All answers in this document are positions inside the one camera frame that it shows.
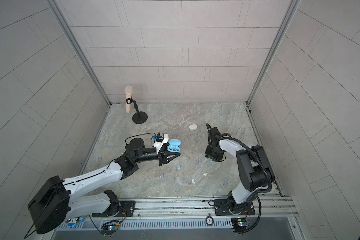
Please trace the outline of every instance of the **black cable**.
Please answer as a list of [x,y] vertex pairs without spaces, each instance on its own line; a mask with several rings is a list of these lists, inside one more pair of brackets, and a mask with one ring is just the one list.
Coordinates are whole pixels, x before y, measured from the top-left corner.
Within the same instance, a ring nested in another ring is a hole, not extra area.
[[[131,137],[137,137],[137,136],[141,136],[141,135],[147,135],[147,134],[153,134],[156,137],[156,134],[154,132],[147,132],[147,133],[143,133],[143,134],[139,134],[139,135],[135,135],[135,136],[131,136]],[[127,137],[125,139],[125,145],[127,145],[127,139],[131,138],[131,137]]]
[[227,139],[227,140],[233,140],[235,142],[238,142],[242,147],[244,147],[250,154],[251,156],[254,158],[254,160],[259,164],[260,166],[260,169],[263,171],[264,175],[265,175],[265,178],[267,179],[267,182],[268,182],[268,187],[266,189],[258,189],[258,190],[255,190],[256,193],[259,193],[259,192],[270,192],[272,190],[272,181],[271,181],[271,178],[267,172],[267,170],[265,170],[264,166],[263,166],[263,163],[261,162],[260,158],[254,153],[254,151],[252,151],[252,149],[250,147],[248,147],[247,145],[245,145],[243,142],[241,142],[239,139],[236,139],[234,137],[231,137],[231,136],[228,136],[228,137],[219,137],[218,139],[216,139],[212,144],[211,146],[213,147],[215,144],[217,144],[219,141],[221,140],[224,140],[224,139]]
[[99,231],[99,233],[100,233],[101,235],[103,235],[103,233],[97,228],[97,226],[95,225],[95,223],[92,221],[91,215],[88,214],[88,216],[89,216],[89,218],[91,219],[91,222],[93,223],[93,225],[95,226],[95,228]]
[[258,196],[255,197],[255,199],[257,199],[257,201],[259,202],[259,214],[257,216],[257,219],[256,221],[254,222],[254,224],[250,227],[250,228],[247,228],[245,231],[243,232],[236,232],[236,233],[246,233],[246,232],[249,232],[251,231],[252,229],[254,229],[254,227],[256,227],[256,225],[259,223],[260,221],[260,216],[261,216],[261,203],[260,203],[260,199]]

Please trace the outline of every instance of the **gray marble surface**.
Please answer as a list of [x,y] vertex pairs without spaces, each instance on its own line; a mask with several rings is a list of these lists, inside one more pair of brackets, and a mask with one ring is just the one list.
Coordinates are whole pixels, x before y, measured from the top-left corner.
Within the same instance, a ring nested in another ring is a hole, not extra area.
[[[181,156],[161,167],[157,160],[141,162],[133,175],[102,186],[96,194],[113,190],[121,198],[186,197],[226,195],[236,187],[240,180],[235,158],[226,154],[224,162],[210,162],[204,155],[208,143],[205,124],[230,133],[248,146],[257,145],[243,103],[140,103],[139,109],[148,114],[148,120],[134,124],[133,108],[128,114],[125,104],[112,105],[84,172],[107,165],[125,151],[127,137],[146,132],[167,133],[170,139],[181,140]],[[197,124],[197,130],[190,131],[190,124]],[[150,135],[142,138],[150,147]]]

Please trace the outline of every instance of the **black stand base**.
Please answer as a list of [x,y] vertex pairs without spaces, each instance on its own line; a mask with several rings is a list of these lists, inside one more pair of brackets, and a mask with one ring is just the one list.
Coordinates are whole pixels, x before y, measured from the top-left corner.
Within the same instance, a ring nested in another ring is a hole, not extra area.
[[148,119],[148,115],[144,112],[135,113],[132,116],[132,121],[136,124],[142,124]]
[[[229,210],[229,207],[228,207],[228,201],[226,199],[216,199],[216,200],[213,200],[213,204],[215,206],[217,206],[217,208],[215,208],[215,214],[216,216],[229,216],[229,215],[235,215],[235,214],[232,214],[231,211]],[[244,210],[241,211],[240,215],[247,215],[247,213],[245,212],[245,210],[248,211],[248,215],[254,215],[255,212],[254,212],[254,209],[251,208],[251,205],[253,206],[253,203],[250,202],[249,204],[247,204],[246,206],[243,206],[244,207]]]

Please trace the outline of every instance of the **metal corner post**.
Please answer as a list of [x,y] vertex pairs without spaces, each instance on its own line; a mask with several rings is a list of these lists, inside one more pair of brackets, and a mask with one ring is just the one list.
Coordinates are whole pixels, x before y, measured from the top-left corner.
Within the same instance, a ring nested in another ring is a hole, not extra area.
[[269,67],[269,64],[271,63],[271,60],[272,60],[273,56],[275,55],[276,50],[281,43],[281,40],[283,39],[283,36],[288,28],[288,25],[291,22],[291,19],[292,19],[294,13],[296,12],[299,2],[300,2],[300,0],[291,0],[290,4],[288,6],[288,9],[284,15],[283,21],[281,22],[281,25],[276,34],[276,37],[273,40],[273,43],[271,45],[271,48],[269,49],[268,55],[264,61],[263,66],[261,67],[259,76],[257,77],[257,80],[254,83],[253,89],[250,93],[250,97],[248,98],[247,106],[249,106],[249,107],[253,101],[254,95],[255,95],[257,89],[259,88],[261,81],[263,80],[263,78],[265,76],[265,73],[267,72],[267,69]]
[[46,0],[49,9],[51,10],[53,16],[55,17],[56,21],[58,22],[60,28],[62,29],[64,35],[67,37],[68,42],[71,44],[73,50],[75,51],[77,57],[79,58],[81,64],[83,65],[84,69],[88,73],[88,76],[91,78],[93,83],[96,85],[97,89],[100,91],[101,95],[105,99],[108,106],[110,106],[110,100],[107,94],[104,92],[99,80],[97,79],[91,65],[89,64],[86,56],[84,55],[81,47],[79,46],[75,36],[73,35],[71,28],[67,24],[64,16],[62,15],[59,6],[56,4],[55,0]]

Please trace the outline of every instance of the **wall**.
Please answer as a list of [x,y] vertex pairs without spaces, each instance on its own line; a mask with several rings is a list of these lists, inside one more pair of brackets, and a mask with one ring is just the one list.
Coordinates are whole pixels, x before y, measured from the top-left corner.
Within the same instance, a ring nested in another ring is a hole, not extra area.
[[57,0],[111,102],[246,101],[289,2]]
[[302,0],[250,107],[310,239],[357,239],[360,0]]
[[77,174],[107,105],[43,0],[0,1],[0,239],[22,239],[26,204]]

